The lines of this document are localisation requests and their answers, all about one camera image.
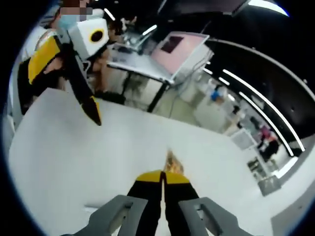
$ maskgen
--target white tabletop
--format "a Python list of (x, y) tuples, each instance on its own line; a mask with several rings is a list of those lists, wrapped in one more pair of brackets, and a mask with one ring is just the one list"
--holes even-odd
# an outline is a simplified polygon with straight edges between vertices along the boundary
[(200, 197), (234, 213), (250, 233), (271, 235), (270, 218), (257, 209), (260, 190), (228, 137), (110, 102), (100, 101), (99, 108), (102, 126), (73, 95), (47, 89), (12, 141), (13, 181), (46, 234), (83, 228), (90, 215), (84, 205), (127, 194), (138, 175), (163, 168), (170, 148)]
[(111, 50), (111, 57), (107, 64), (118, 69), (133, 71), (161, 82), (174, 83), (172, 75), (163, 69), (162, 66), (159, 66), (157, 62), (153, 61), (149, 55), (140, 56), (136, 52), (128, 54)]

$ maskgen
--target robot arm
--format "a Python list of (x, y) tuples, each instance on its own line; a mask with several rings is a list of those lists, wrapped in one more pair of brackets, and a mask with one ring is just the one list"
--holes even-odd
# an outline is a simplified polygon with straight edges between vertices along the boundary
[[(74, 95), (84, 112), (97, 125), (101, 125), (98, 103), (87, 83), (87, 70), (92, 65), (86, 60), (108, 42), (106, 20), (96, 9), (92, 15), (87, 15), (85, 21), (74, 22), (68, 28), (59, 26), (57, 33), (64, 63), (64, 73), (71, 83)], [(83, 63), (88, 63), (89, 66), (84, 69)]]
[(172, 235), (252, 236), (238, 226), (236, 216), (210, 200), (199, 198), (187, 178), (171, 172), (140, 175), (127, 196), (118, 195), (92, 213), (88, 225), (74, 236), (154, 236), (160, 218), (164, 183), (166, 220)]

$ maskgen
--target white robot head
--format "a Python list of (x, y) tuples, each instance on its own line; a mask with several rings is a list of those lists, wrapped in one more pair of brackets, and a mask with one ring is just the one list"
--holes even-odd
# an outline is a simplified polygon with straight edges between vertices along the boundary
[(93, 56), (109, 40), (107, 23), (103, 18), (77, 22), (68, 29), (68, 35), (81, 60)]

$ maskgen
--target computer monitor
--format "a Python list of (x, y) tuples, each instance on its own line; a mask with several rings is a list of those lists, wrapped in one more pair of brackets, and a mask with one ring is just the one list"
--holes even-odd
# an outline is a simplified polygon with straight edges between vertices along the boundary
[(171, 32), (151, 54), (151, 58), (172, 75), (183, 67), (193, 52), (209, 38), (208, 35), (191, 32)]

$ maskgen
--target black ceiling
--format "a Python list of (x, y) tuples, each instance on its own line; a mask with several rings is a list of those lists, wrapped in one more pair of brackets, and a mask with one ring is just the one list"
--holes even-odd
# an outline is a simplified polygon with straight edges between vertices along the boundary
[[(204, 32), (211, 37), (235, 42), (272, 57), (283, 64), (315, 93), (313, 78), (314, 31), (311, 8), (298, 2), (277, 1), (289, 17), (255, 6), (241, 8), (236, 16), (220, 12), (233, 11), (241, 0), (168, 0), (157, 15), (162, 0), (99, 0), (115, 14), (137, 15), (138, 24), (157, 24), (155, 40), (162, 40), (173, 30)], [(215, 51), (211, 70), (226, 68), (264, 94), (288, 119), (300, 138), (315, 133), (315, 103), (300, 84), (267, 60), (227, 45), (211, 45)], [(265, 112), (281, 129), (282, 121), (272, 111)], [(291, 133), (283, 127), (289, 141)]]

